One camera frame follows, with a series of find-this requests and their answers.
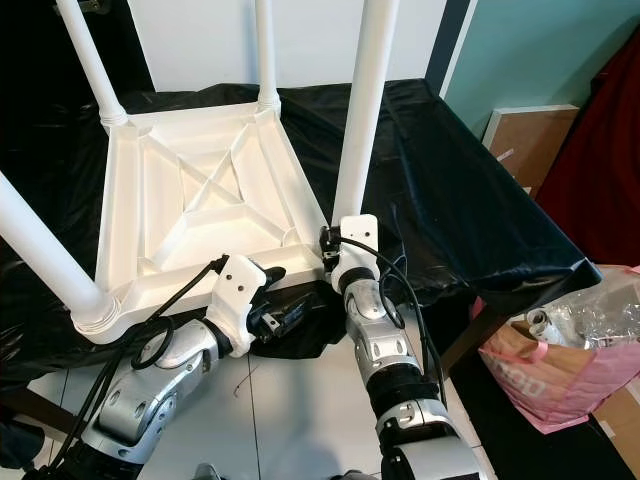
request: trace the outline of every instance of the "white tile floor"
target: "white tile floor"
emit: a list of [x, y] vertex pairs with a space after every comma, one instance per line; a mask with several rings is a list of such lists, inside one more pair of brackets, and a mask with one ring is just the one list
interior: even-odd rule
[[[410, 320], [407, 329], [417, 347], [417, 328]], [[30, 388], [77, 412], [98, 371], [58, 372]], [[446, 391], [462, 436], [495, 479], [450, 380]], [[374, 425], [348, 338], [329, 346], [319, 359], [225, 359], [181, 406], [140, 478], [187, 480], [201, 462], [215, 464], [229, 480], [320, 480], [350, 468], [375, 474], [380, 453]], [[37, 465], [47, 463], [59, 448], [49, 439], [45, 446]], [[21, 475], [0, 469], [0, 477]]]

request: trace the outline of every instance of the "white wall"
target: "white wall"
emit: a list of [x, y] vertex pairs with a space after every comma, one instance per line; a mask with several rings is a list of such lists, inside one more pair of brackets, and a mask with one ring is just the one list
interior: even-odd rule
[[[351, 82], [363, 0], [272, 0], [279, 87]], [[446, 0], [402, 0], [389, 80], [422, 78]], [[158, 91], [258, 83], [253, 0], [129, 0]]]

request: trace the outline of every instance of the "black plastic sheet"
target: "black plastic sheet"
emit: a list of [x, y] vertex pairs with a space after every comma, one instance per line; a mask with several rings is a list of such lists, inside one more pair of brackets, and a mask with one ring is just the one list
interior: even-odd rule
[[[327, 218], [349, 89], [280, 90], [282, 123]], [[133, 114], [252, 102], [257, 93], [255, 86], [223, 84], [195, 93], [134, 93], [121, 101]], [[79, 112], [50, 107], [32, 123], [10, 129], [8, 140], [0, 168], [93, 275], [107, 151], [95, 106]], [[468, 300], [477, 294], [510, 315], [600, 278], [423, 80], [385, 87], [363, 212], [382, 223], [386, 254], [396, 258], [404, 246], [409, 279], [425, 306], [443, 296]], [[4, 244], [0, 281], [3, 382], [96, 363], [112, 351], [77, 334], [60, 301]], [[344, 333], [339, 298], [327, 292], [326, 303], [289, 341], [254, 350], [319, 355]], [[326, 324], [319, 323], [323, 315], [330, 318]], [[438, 321], [446, 322], [446, 316]]]

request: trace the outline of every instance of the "cardboard box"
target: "cardboard box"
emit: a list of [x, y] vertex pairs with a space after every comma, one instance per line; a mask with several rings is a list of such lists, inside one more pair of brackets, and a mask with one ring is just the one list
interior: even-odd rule
[[640, 478], [640, 379], [614, 393], [593, 415], [633, 474]]
[[535, 198], [577, 114], [573, 105], [498, 108], [482, 143]]

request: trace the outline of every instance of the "robotic arm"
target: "robotic arm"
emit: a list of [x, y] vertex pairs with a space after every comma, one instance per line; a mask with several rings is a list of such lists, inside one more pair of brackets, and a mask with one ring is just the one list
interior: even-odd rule
[[[320, 244], [331, 284], [344, 298], [346, 329], [377, 418], [382, 478], [485, 480], [440, 402], [437, 384], [425, 380], [407, 335], [396, 326], [398, 313], [380, 295], [376, 256], [356, 246], [375, 253], [377, 237], [376, 218], [360, 215], [325, 229]], [[161, 334], [147, 343], [137, 363], [148, 368], [132, 369], [111, 386], [54, 478], [137, 478], [177, 405], [221, 358], [244, 355], [256, 337], [264, 341], [290, 330], [291, 319], [274, 319], [260, 303], [284, 269], [262, 270], [239, 255], [218, 262], [223, 267], [216, 270], [206, 317], [176, 330], [169, 342]]]

